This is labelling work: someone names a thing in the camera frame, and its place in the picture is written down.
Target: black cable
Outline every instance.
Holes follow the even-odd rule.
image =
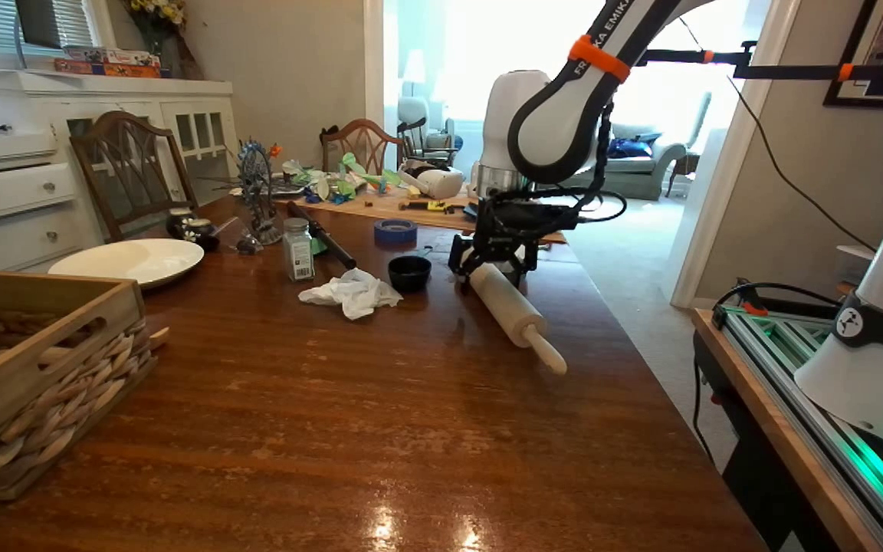
[[[692,413],[689,413],[689,425],[692,425],[692,435],[698,442],[698,448],[705,448],[708,461],[715,464],[715,453],[710,453],[710,445],[705,438],[705,432],[698,428],[698,398],[702,398],[702,378],[698,378],[698,363],[692,360]]]
[[[594,142],[594,169],[591,169],[591,185],[589,189],[574,202],[574,216],[579,216],[589,202],[597,199],[597,193],[605,189],[605,165],[606,165],[606,146],[611,146],[611,136],[614,136],[614,103],[606,103],[597,114],[597,142]]]
[[[577,219],[577,222],[579,225],[605,225],[605,222],[615,222],[615,219],[622,219],[630,213],[630,199],[627,195],[605,189],[597,199],[605,199],[605,195],[614,195],[620,202],[615,213],[602,216],[602,219]]]
[[[689,39],[698,45],[692,27],[689,27],[684,18],[682,18],[682,26],[684,26],[684,31],[689,34]],[[769,154],[769,164],[773,164],[776,176],[782,177],[782,185],[787,185],[799,199],[807,199],[807,202],[811,202],[825,222],[832,222],[842,236],[850,236],[850,239],[860,242],[863,248],[870,248],[870,251],[875,251],[875,244],[870,244],[869,239],[863,239],[860,234],[853,234],[850,227],[842,227],[825,206],[820,206],[804,186],[796,186],[796,185],[786,176],[786,169],[782,169],[778,159],[776,159],[776,146],[773,146],[769,132],[765,130],[760,118],[755,114],[755,108],[747,103],[747,98],[743,95],[743,90],[736,85],[736,79],[726,77],[726,82],[730,82],[730,90],[738,95],[743,108],[747,112],[747,118],[750,118],[750,122],[755,122],[755,130],[758,130],[758,136],[760,136],[760,142],[765,142],[765,146],[767,146],[767,154]]]
[[[736,289],[730,289],[726,294],[722,294],[719,301],[715,301],[715,307],[710,307],[710,313],[715,313],[715,327],[723,327],[723,305],[730,301],[730,297],[736,297],[736,294],[747,294],[747,292],[758,292],[758,289],[778,289],[778,292],[791,292],[791,294],[804,294],[804,297],[813,297],[813,301],[820,301],[820,305],[825,305],[825,307],[833,307],[833,313],[840,309],[840,301],[832,301],[832,297],[825,297],[825,294],[817,294],[817,292],[811,292],[811,289],[799,289],[799,285],[787,285],[787,282],[745,282],[745,285],[736,285]]]

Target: rolling pin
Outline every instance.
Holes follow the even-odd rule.
[[[493,265],[473,271],[469,285],[515,348],[532,348],[550,372],[567,374],[563,355],[542,338],[542,317]]]

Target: wooden chair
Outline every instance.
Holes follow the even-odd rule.
[[[322,143],[322,172],[339,169],[342,154],[353,154],[356,164],[374,176],[384,172],[384,158],[396,146],[396,165],[408,158],[408,142],[386,136],[374,119],[350,119],[342,130],[332,125],[319,132]]]
[[[176,136],[128,112],[106,112],[71,137],[93,202],[106,227],[106,242],[165,225],[170,209],[195,209],[194,186]]]

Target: bowl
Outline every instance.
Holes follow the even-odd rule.
[[[448,199],[448,195],[458,195],[464,189],[464,176],[459,172],[443,172],[443,169],[430,169],[430,172],[419,172],[414,177],[414,186],[422,193],[422,195],[431,195],[431,199]]]
[[[386,265],[386,274],[389,274],[389,285],[398,292],[398,294],[416,294],[425,289],[430,282],[430,274],[431,274],[431,262],[419,258],[419,254],[402,254],[402,258],[392,258]]]

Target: white cloth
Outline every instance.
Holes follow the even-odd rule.
[[[339,305],[347,319],[372,317],[376,307],[396,307],[402,294],[372,274],[353,266],[325,285],[296,294],[304,305]]]

